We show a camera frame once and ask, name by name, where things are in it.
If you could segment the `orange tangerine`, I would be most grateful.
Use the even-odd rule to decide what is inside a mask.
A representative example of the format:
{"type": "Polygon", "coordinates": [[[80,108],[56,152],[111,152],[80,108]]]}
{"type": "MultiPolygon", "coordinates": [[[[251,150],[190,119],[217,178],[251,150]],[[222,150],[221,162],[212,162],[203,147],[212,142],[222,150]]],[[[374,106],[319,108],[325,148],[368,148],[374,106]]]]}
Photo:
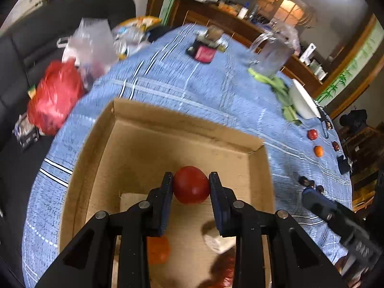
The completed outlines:
{"type": "Polygon", "coordinates": [[[324,155],[324,149],[321,146],[315,146],[314,153],[317,157],[322,157],[324,155]]]}
{"type": "Polygon", "coordinates": [[[164,264],[170,255],[171,246],[166,236],[148,237],[147,258],[149,264],[164,264]]]}

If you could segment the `large red date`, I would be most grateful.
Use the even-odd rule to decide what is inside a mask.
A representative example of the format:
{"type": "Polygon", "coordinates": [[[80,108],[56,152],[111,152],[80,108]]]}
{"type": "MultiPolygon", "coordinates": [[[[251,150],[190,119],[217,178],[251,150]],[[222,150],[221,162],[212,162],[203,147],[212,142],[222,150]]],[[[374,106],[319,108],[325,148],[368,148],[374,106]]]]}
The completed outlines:
{"type": "Polygon", "coordinates": [[[225,288],[232,287],[234,280],[235,253],[226,252],[220,255],[211,267],[211,277],[203,281],[201,288],[225,288]]]}

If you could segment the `white sugarcane chunk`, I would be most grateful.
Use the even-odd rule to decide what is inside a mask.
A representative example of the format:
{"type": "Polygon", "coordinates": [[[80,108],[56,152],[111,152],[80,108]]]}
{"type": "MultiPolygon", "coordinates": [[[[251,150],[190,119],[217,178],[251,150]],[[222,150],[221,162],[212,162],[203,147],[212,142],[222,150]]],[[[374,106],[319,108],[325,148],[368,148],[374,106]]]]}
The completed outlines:
{"type": "Polygon", "coordinates": [[[215,229],[209,229],[203,235],[204,243],[217,254],[223,254],[236,245],[235,237],[222,237],[215,229]]]}

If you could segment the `dark plum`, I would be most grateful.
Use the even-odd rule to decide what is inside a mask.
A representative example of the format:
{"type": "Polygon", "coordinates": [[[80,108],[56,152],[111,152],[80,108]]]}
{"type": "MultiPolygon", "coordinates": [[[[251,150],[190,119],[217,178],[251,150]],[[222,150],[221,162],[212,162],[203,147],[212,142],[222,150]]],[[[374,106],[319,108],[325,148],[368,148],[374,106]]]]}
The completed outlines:
{"type": "Polygon", "coordinates": [[[316,186],[316,191],[318,191],[320,194],[324,193],[324,187],[322,185],[316,186]]]}

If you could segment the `red tomato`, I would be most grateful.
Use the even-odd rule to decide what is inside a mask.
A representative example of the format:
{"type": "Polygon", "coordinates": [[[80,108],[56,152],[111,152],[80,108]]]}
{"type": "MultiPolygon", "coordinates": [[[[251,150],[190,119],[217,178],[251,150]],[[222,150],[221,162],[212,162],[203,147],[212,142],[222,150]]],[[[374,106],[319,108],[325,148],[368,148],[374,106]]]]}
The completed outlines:
{"type": "Polygon", "coordinates": [[[307,137],[310,140],[316,140],[318,138],[318,132],[315,129],[310,129],[307,131],[307,137]]]}
{"type": "Polygon", "coordinates": [[[182,204],[200,204],[210,195],[209,180],[204,172],[196,167],[182,167],[173,177],[173,192],[182,204]]]}

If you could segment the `cardboard box tray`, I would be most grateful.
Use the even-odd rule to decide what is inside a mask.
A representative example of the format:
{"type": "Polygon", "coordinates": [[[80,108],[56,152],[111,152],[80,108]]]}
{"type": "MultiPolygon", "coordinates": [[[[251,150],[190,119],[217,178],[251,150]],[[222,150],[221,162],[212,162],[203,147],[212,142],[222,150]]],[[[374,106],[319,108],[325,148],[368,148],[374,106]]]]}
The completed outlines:
{"type": "MultiPolygon", "coordinates": [[[[184,166],[217,172],[222,186],[263,212],[275,212],[275,194],[263,140],[192,116],[125,99],[110,102],[83,145],[64,202],[59,252],[97,212],[125,211],[160,186],[166,172],[184,166]]],[[[213,224],[208,198],[182,205],[173,197],[165,234],[166,263],[150,266],[160,287],[199,287],[211,277],[217,254],[202,228],[213,224]]]]}

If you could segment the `black teapot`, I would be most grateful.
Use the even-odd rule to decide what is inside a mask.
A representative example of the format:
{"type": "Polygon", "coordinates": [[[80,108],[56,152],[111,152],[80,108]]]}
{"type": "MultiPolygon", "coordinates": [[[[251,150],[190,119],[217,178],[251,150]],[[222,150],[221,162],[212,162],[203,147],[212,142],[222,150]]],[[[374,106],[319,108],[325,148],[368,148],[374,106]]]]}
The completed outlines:
{"type": "Polygon", "coordinates": [[[338,169],[341,175],[349,174],[352,169],[352,161],[349,157],[340,155],[337,157],[338,169]]]}

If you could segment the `far red date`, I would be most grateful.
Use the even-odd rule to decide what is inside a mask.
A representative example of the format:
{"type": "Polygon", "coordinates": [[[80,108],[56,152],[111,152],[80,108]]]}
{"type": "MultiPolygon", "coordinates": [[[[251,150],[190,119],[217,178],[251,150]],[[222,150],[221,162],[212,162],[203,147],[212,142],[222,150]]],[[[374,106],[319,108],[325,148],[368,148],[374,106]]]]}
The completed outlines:
{"type": "Polygon", "coordinates": [[[339,151],[340,150],[340,145],[338,144],[338,142],[333,141],[332,142],[332,146],[333,146],[334,151],[339,151]]]}

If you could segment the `white bowl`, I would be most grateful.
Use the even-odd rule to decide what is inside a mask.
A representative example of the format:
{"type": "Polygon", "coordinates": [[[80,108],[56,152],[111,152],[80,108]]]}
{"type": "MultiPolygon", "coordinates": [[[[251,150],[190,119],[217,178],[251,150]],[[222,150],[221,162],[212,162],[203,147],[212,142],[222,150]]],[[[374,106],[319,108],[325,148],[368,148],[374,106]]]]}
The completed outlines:
{"type": "Polygon", "coordinates": [[[320,111],[318,110],[314,100],[296,79],[292,80],[292,86],[289,89],[289,96],[291,97],[295,110],[299,116],[305,120],[321,118],[320,111]]]}

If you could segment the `green leafy vegetable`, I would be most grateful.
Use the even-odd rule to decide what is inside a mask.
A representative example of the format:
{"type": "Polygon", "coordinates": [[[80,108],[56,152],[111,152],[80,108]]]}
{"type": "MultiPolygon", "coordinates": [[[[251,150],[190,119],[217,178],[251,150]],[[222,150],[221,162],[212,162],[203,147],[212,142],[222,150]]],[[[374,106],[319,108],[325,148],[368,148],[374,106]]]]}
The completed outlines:
{"type": "Polygon", "coordinates": [[[256,72],[253,68],[248,68],[248,73],[254,77],[258,82],[270,86],[272,92],[275,94],[277,100],[281,103],[281,111],[284,119],[288,122],[300,126],[302,121],[299,120],[297,112],[294,107],[293,99],[290,97],[288,87],[285,82],[274,76],[272,78],[256,72]]]}

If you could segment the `red plastic bag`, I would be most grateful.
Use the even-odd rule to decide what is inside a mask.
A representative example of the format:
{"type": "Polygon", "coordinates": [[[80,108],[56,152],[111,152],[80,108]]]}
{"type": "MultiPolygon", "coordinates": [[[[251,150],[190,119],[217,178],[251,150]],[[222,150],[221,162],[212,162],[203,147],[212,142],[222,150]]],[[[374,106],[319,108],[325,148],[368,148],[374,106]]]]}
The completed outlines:
{"type": "Polygon", "coordinates": [[[52,61],[28,103],[28,120],[45,135],[57,134],[85,93],[75,61],[52,61]]]}

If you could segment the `blue plaid tablecloth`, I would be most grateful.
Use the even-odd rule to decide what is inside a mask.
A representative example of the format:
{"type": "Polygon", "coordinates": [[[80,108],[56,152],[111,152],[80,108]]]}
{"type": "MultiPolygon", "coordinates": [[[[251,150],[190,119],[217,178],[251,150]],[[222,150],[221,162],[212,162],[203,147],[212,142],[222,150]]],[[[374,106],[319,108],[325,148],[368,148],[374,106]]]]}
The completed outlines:
{"type": "Polygon", "coordinates": [[[303,175],[322,185],[327,198],[351,206],[351,181],[341,175],[332,142],[317,118],[297,126],[284,119],[269,85],[248,73],[247,49],[226,36],[225,53],[202,64],[186,54],[200,26],[184,25],[99,78],[72,110],[44,156],[33,183],[21,243],[26,287],[34,287],[58,254],[60,217],[70,176],[97,117],[116,97],[169,108],[239,129],[263,139],[275,189],[276,206],[287,210],[332,263],[346,250],[326,223],[302,207],[297,182],[303,175]],[[307,131],[318,132],[316,140],[307,131]],[[314,147],[324,155],[317,157],[314,147]]]}

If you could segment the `clear plastic bag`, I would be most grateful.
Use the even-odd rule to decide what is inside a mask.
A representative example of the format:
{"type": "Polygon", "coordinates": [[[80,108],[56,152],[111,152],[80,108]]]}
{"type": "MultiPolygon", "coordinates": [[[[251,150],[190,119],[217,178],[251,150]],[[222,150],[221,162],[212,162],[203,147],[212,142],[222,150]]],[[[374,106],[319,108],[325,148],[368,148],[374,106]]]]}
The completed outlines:
{"type": "Polygon", "coordinates": [[[83,18],[68,38],[62,61],[74,59],[83,86],[89,91],[94,82],[106,74],[119,58],[114,49],[114,37],[106,19],[83,18]]]}

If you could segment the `clear glass pitcher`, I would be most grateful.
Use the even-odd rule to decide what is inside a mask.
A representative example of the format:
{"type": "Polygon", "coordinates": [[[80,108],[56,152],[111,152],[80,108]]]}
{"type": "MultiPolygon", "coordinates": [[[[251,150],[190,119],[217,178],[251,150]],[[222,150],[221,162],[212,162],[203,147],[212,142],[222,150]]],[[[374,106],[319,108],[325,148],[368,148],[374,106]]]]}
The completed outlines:
{"type": "Polygon", "coordinates": [[[268,24],[249,47],[249,67],[256,73],[273,77],[292,55],[299,55],[300,50],[296,28],[281,21],[268,24]]]}

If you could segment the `black sofa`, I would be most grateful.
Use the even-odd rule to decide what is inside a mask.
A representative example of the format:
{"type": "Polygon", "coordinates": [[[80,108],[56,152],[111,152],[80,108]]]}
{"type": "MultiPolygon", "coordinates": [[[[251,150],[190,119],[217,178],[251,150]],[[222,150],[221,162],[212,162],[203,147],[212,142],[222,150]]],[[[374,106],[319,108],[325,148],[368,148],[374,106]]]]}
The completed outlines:
{"type": "Polygon", "coordinates": [[[27,109],[28,89],[51,61],[62,57],[61,37],[82,18],[107,19],[115,27],[134,18],[134,0],[48,0],[1,36],[1,274],[22,280],[21,237],[30,190],[52,138],[23,150],[13,134],[27,109]]]}

